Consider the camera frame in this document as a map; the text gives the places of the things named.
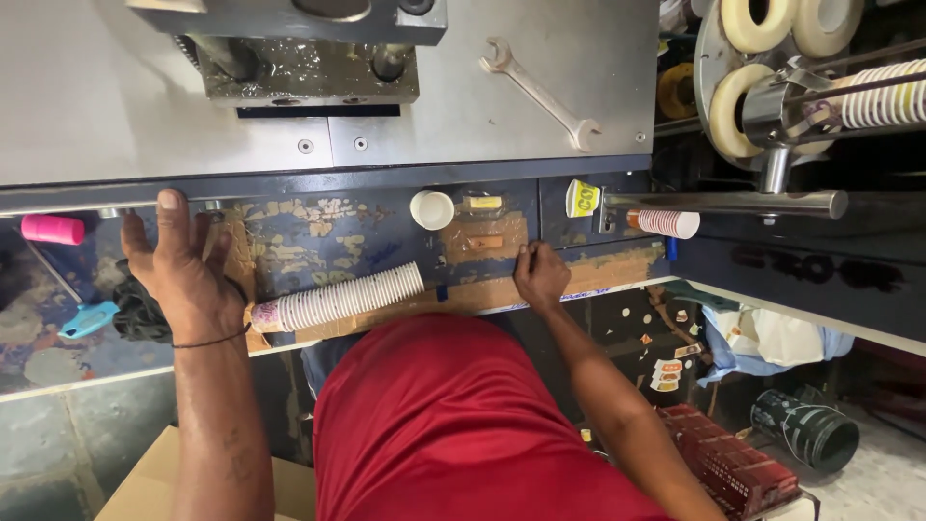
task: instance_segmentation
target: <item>floor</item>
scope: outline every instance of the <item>floor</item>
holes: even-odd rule
[[[567,310],[632,381],[645,383],[653,360],[670,360],[684,346],[649,307],[646,291],[575,300],[567,303]],[[672,303],[669,311],[674,316]],[[582,412],[543,324],[530,310],[495,318],[502,317],[520,336],[561,411],[580,422]],[[652,342],[644,344],[643,335]],[[314,401],[298,351],[257,356],[252,367],[271,453],[311,464],[311,420],[300,418],[312,411]],[[647,385],[641,390],[653,402],[677,403],[691,398],[686,388],[693,377],[683,375],[678,392],[656,393]],[[717,413],[739,416],[742,404],[725,397],[744,395],[747,388],[760,386],[760,380],[742,380],[730,387],[737,392],[719,393]],[[173,374],[0,403],[0,417],[7,427],[0,431],[5,448],[0,453],[0,519],[89,521],[157,435],[176,420]],[[926,444],[864,418],[860,425],[861,447],[840,476],[801,475],[807,489],[823,501],[820,519],[926,520],[926,499],[916,493],[926,480]],[[800,469],[789,454],[773,455]]]

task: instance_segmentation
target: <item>red crate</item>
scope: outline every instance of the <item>red crate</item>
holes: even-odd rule
[[[733,520],[800,495],[797,477],[688,405],[657,410],[685,463]]]

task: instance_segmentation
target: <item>open-end wrench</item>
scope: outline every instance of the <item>open-end wrench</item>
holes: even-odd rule
[[[572,144],[582,152],[591,152],[588,135],[601,133],[601,125],[595,120],[580,120],[568,108],[563,107],[556,98],[547,92],[511,55],[511,47],[504,38],[496,36],[485,40],[495,49],[495,57],[482,57],[479,62],[490,72],[504,72],[511,77],[527,94],[553,115],[572,135]]]

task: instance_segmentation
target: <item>pink bottle cap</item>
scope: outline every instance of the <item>pink bottle cap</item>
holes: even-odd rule
[[[70,217],[32,214],[22,218],[22,236],[30,241],[77,246],[83,241],[83,221]]]

